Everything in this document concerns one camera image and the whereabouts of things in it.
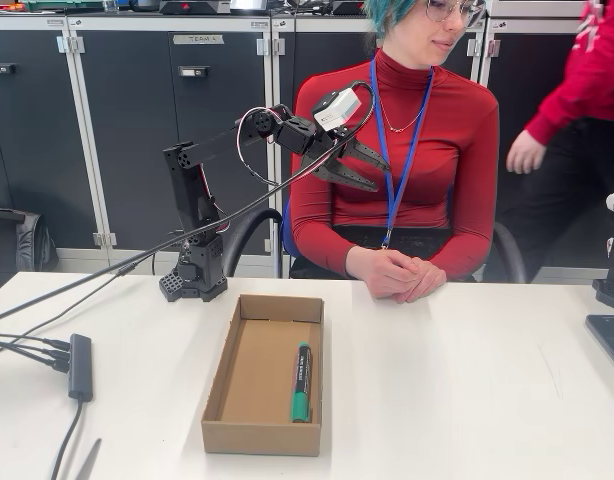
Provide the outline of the woman's right hand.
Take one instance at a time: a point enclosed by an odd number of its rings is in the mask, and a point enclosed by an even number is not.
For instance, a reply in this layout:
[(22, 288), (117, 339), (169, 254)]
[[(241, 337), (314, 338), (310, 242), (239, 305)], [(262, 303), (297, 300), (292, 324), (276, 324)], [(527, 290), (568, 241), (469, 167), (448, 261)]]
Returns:
[(404, 294), (422, 279), (413, 259), (395, 250), (368, 250), (354, 276), (374, 298)]

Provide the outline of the woman's left hand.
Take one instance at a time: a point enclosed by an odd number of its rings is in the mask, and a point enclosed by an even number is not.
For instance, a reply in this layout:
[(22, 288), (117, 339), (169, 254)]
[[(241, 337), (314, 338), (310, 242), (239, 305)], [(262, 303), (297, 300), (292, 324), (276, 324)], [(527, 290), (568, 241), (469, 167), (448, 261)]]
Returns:
[(415, 257), (416, 280), (414, 285), (404, 293), (397, 293), (394, 299), (397, 303), (411, 303), (433, 293), (447, 281), (446, 272), (433, 263)]

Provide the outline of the hoodie wearer's hand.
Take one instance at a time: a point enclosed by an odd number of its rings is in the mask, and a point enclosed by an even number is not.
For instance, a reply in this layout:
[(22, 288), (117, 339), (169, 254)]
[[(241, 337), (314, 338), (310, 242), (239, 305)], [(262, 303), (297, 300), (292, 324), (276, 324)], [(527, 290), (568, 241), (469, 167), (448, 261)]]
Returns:
[(530, 174), (542, 163), (546, 146), (534, 139), (527, 130), (523, 130), (513, 141), (506, 159), (508, 172)]

